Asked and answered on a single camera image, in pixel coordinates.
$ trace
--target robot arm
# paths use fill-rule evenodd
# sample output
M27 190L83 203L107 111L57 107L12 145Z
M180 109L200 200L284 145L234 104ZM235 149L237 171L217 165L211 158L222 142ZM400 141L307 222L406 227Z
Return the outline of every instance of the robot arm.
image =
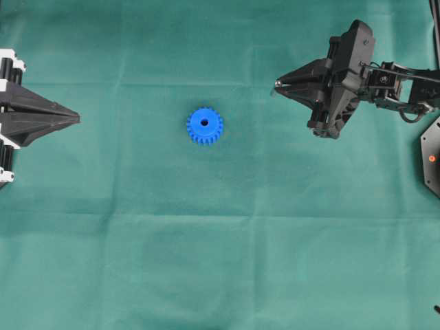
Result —
M76 112L22 87L25 70L12 49L0 49L0 188L14 181L16 150L80 121Z
M327 57L281 76L275 90L312 110L307 126L321 138L337 139L360 101L395 110L407 122L434 111L440 100L440 71L416 70L395 63L372 66L371 28L354 21L341 37L330 38ZM402 82L414 80L408 103L399 100ZM417 115L414 120L406 114Z

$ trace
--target gear teeth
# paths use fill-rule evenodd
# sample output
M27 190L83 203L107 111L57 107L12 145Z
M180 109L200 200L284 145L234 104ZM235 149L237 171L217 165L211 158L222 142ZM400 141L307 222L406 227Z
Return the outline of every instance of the gear teeth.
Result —
M197 120L193 120L193 116L199 111L201 113L197 114ZM208 127L205 126L209 124L202 122L200 122L200 124L198 123L198 120L202 121L202 119L206 119L208 123L216 122L216 124L211 124L209 126L208 134L206 130ZM223 128L223 118L219 115L219 113L217 113L213 108L210 107L201 107L186 119L186 130L191 140L194 143L198 143L202 146L210 146L217 142L217 140L223 133Z

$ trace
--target green fabric surface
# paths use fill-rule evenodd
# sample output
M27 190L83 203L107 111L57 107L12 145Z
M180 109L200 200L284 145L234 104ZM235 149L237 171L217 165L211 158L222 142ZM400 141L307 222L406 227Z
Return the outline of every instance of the green fabric surface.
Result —
M368 23L435 68L424 0L2 1L23 86L82 124L0 192L0 329L438 329L440 201L409 125L361 104L338 141L271 96ZM190 142L214 107L225 133Z

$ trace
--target blue gear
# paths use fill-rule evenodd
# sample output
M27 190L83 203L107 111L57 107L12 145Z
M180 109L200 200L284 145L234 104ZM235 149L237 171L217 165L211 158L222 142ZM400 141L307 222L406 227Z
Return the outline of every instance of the blue gear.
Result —
M186 121L186 130L193 142L211 145L223 133L223 119L212 108L199 108Z

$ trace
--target cable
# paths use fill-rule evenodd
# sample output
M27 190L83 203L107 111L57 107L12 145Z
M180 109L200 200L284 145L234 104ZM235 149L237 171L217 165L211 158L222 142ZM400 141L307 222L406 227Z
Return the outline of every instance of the cable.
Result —
M425 76L418 76L416 74L402 74L400 72L396 72L393 70L382 69L381 67L372 67L371 65L367 65L367 64L363 64L362 66L366 67L368 69L371 69L371 70L386 72L387 74L395 74L396 76L402 76L402 77L406 77L406 78L410 78L410 79L421 79L421 80L432 81L433 83L440 84L440 80L434 79L434 78L429 78L429 77L425 77Z
M415 119L410 119L410 118L406 117L406 114L404 113L404 108L399 108L399 114L400 114L400 118L409 124L414 124L414 123L418 122L425 115L424 112L420 111L417 114L417 117Z

